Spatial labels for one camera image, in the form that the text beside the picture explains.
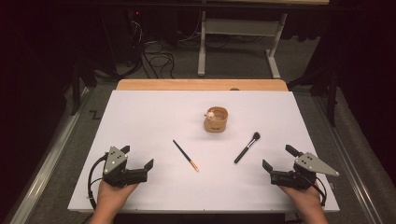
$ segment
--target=metal stand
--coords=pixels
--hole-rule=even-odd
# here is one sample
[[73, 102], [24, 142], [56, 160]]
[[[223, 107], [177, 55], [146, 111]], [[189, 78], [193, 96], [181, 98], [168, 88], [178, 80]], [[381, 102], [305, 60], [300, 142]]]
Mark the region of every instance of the metal stand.
[[265, 51], [268, 63], [270, 65], [273, 78], [280, 78], [274, 58], [277, 44], [282, 35], [288, 14], [282, 14], [279, 21], [240, 21], [240, 20], [219, 20], [207, 19], [206, 12], [202, 12], [201, 19], [201, 47], [198, 60], [198, 77], [205, 76], [205, 36], [206, 34], [220, 35], [263, 35], [274, 38], [271, 49]]

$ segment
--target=human hand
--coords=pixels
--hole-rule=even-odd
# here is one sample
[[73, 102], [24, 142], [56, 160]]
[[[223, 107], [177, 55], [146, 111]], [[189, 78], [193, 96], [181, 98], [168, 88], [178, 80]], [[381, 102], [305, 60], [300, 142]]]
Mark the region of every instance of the human hand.
[[306, 224], [328, 223], [320, 205], [319, 192], [316, 189], [313, 187], [309, 189], [293, 189], [283, 186], [279, 186], [279, 188], [291, 197]]
[[111, 223], [137, 186], [138, 184], [134, 184], [118, 188], [112, 187], [101, 180], [97, 197], [98, 203], [91, 223]]

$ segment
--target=wrist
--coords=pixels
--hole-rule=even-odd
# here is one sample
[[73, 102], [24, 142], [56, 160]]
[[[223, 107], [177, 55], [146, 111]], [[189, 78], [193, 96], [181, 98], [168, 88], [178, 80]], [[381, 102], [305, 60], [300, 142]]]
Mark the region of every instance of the wrist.
[[91, 219], [91, 224], [111, 224], [114, 217], [117, 215], [117, 211], [112, 211], [112, 209], [106, 208], [105, 206], [97, 205], [93, 217]]
[[328, 224], [321, 206], [309, 209], [309, 211], [301, 213], [301, 216], [305, 224]]

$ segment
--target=gray carpet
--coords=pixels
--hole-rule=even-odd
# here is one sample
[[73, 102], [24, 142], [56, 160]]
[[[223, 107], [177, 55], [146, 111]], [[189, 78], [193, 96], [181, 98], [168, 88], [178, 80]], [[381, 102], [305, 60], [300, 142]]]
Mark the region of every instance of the gray carpet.
[[[281, 41], [276, 52], [276, 61], [284, 80], [291, 81], [303, 74], [317, 42], [317, 40], [308, 40], [300, 43], [296, 39]], [[205, 78], [271, 78], [262, 47], [269, 43], [268, 40], [247, 43], [234, 41], [222, 49], [208, 49]], [[221, 45], [221, 42], [213, 41], [209, 45], [215, 47]], [[197, 78], [198, 46], [180, 45], [179, 48], [165, 46], [164, 50], [174, 54], [175, 78]], [[119, 68], [121, 72], [127, 69], [122, 65]], [[170, 68], [164, 69], [162, 76], [169, 78], [169, 71]], [[145, 77], [143, 69], [129, 76], [129, 78]], [[96, 116], [101, 117], [109, 95], [117, 85], [111, 80], [98, 79], [98, 81], [98, 86], [92, 90], [90, 99], [81, 107], [78, 123], [27, 223], [80, 223], [87, 216], [87, 214], [68, 211], [67, 205], [100, 123], [99, 119], [92, 119], [90, 111], [97, 111]], [[372, 223], [366, 218], [361, 203], [356, 197], [355, 189], [346, 175], [345, 165], [336, 150], [327, 122], [322, 116], [323, 112], [317, 103], [322, 99], [311, 97], [308, 87], [297, 87], [293, 92], [318, 155], [341, 173], [339, 177], [328, 177], [329, 182], [335, 185], [333, 192], [341, 209], [340, 212], [327, 214], [330, 223]], [[336, 131], [340, 133], [343, 144], [353, 159], [383, 223], [396, 223], [396, 212], [393, 208], [396, 207], [396, 190], [371, 151], [358, 123], [348, 111], [342, 93], [337, 97]], [[235, 223], [229, 217], [216, 218], [207, 221], [201, 219], [200, 223]], [[265, 223], [264, 218], [246, 215], [233, 217], [232, 220]], [[128, 220], [131, 222], [127, 223], [194, 223], [193, 220], [181, 215], [130, 216]]]

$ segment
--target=cable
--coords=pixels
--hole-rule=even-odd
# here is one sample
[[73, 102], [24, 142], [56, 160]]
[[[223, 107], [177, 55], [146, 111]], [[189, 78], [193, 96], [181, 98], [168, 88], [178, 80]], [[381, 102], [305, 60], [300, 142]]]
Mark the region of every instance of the cable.
[[140, 43], [140, 41], [142, 41], [142, 34], [143, 34], [142, 27], [140, 26], [139, 23], [137, 23], [135, 21], [130, 21], [130, 23], [131, 23], [131, 28], [134, 25], [134, 33], [132, 34], [133, 36], [129, 35], [129, 37], [131, 38], [132, 43], [134, 43], [134, 37], [136, 35], [137, 28], [139, 28], [139, 40], [135, 44], [137, 46]]
[[198, 39], [200, 35], [193, 36], [188, 39], [183, 39], [179, 40], [180, 45], [187, 46], [187, 47], [193, 47], [193, 46], [198, 46], [201, 44], [201, 39]]
[[91, 186], [92, 186], [96, 181], [99, 181], [99, 180], [101, 180], [101, 179], [103, 179], [103, 178], [100, 177], [100, 178], [97, 178], [97, 179], [93, 180], [93, 181], [91, 182]]
[[300, 223], [300, 224], [303, 224], [303, 220], [300, 218], [300, 215], [298, 213], [294, 213], [294, 215], [296, 216], [296, 219], [287, 220], [287, 221], [285, 221], [285, 223], [287, 223], [287, 224], [289, 224], [289, 223]]
[[95, 199], [93, 198], [93, 192], [92, 192], [92, 189], [91, 189], [91, 186], [92, 186], [92, 174], [93, 174], [93, 171], [94, 171], [94, 169], [96, 168], [96, 166], [97, 166], [101, 161], [105, 161], [105, 160], [107, 159], [107, 155], [108, 155], [108, 152], [105, 154], [105, 156], [101, 157], [101, 158], [92, 166], [92, 168], [91, 168], [91, 170], [90, 170], [90, 175], [88, 176], [88, 199], [90, 199], [90, 203], [91, 203], [91, 206], [92, 206], [93, 210], [96, 209], [96, 201], [95, 201]]
[[87, 221], [90, 220], [92, 216], [93, 216], [93, 213], [90, 214], [89, 216], [87, 216], [87, 217], [81, 222], [81, 224], [87, 223]]
[[210, 48], [210, 49], [222, 49], [225, 46], [227, 46], [228, 43], [230, 42], [230, 37], [228, 35], [206, 35], [206, 36], [208, 37], [208, 39], [211, 39], [211, 40], [213, 40], [215, 42], [220, 42], [220, 41], [223, 41], [223, 40], [225, 41], [222, 45], [220, 45], [218, 47], [209, 46], [208, 43], [207, 43], [208, 41], [206, 41], [205, 42], [205, 46], [207, 48]]
[[[154, 45], [159, 46], [159, 49], [157, 49], [155, 51], [148, 51], [148, 47], [151, 47]], [[149, 43], [146, 43], [146, 46], [145, 46], [144, 52], [143, 52], [143, 56], [156, 78], [164, 78], [163, 69], [165, 67], [167, 67], [168, 65], [171, 66], [170, 71], [169, 71], [169, 76], [171, 78], [175, 78], [173, 76], [173, 70], [175, 68], [175, 58], [174, 58], [173, 54], [167, 53], [167, 52], [162, 53], [162, 51], [163, 51], [163, 45], [160, 42], [158, 42], [158, 41], [149, 42]], [[158, 61], [158, 60], [163, 61], [163, 59], [165, 59], [163, 63], [155, 63], [155, 61]], [[143, 68], [146, 72], [147, 77], [150, 78], [149, 73], [146, 70], [146, 67], [144, 65], [143, 65]], [[159, 74], [155, 70], [155, 68], [161, 68]]]
[[326, 191], [326, 188], [324, 188], [324, 185], [323, 185], [323, 183], [321, 182], [321, 180], [319, 180], [319, 181], [320, 181], [320, 183], [322, 184], [322, 186], [323, 186], [323, 188], [324, 188], [326, 194], [324, 194], [323, 191], [321, 191], [321, 189], [318, 188], [317, 185], [315, 185], [314, 183], [312, 183], [312, 182], [311, 182], [308, 178], [306, 178], [304, 175], [302, 175], [302, 174], [300, 174], [300, 173], [298, 173], [298, 172], [296, 172], [296, 174], [299, 175], [300, 177], [302, 177], [304, 180], [306, 180], [312, 187], [314, 187], [314, 189], [316, 189], [316, 190], [320, 193], [320, 195], [322, 196], [322, 202], [320, 203], [320, 205], [321, 205], [322, 207], [324, 207], [325, 204], [326, 204], [326, 199], [327, 199], [327, 191]]
[[180, 43], [194, 39], [195, 37], [199, 36], [196, 33], [198, 31], [199, 25], [201, 24], [201, 19], [202, 19], [202, 12], [200, 11], [199, 17], [198, 17], [198, 22], [197, 22], [197, 25], [195, 26], [195, 30], [192, 32], [192, 35], [190, 35], [189, 37], [187, 37], [185, 39], [178, 40]]
[[324, 187], [323, 182], [322, 182], [319, 178], [317, 178], [317, 180], [320, 182], [321, 186], [322, 186], [323, 189], [324, 189], [325, 198], [323, 199], [323, 202], [321, 203], [322, 206], [324, 207], [324, 204], [326, 203], [326, 199], [327, 199], [327, 190], [326, 190], [326, 188]]
[[136, 63], [134, 64], [134, 67], [131, 70], [129, 70], [128, 72], [124, 73], [124, 74], [118, 74], [115, 71], [111, 71], [112, 74], [110, 74], [110, 77], [102, 76], [102, 75], [99, 75], [97, 73], [95, 73], [95, 76], [99, 77], [99, 78], [102, 78], [102, 79], [114, 79], [115, 78], [117, 80], [121, 80], [121, 79], [124, 79], [125, 77], [135, 73], [137, 70], [139, 70], [140, 67], [142, 66], [142, 64], [143, 64], [143, 61], [142, 61], [141, 58], [139, 58], [136, 61]]

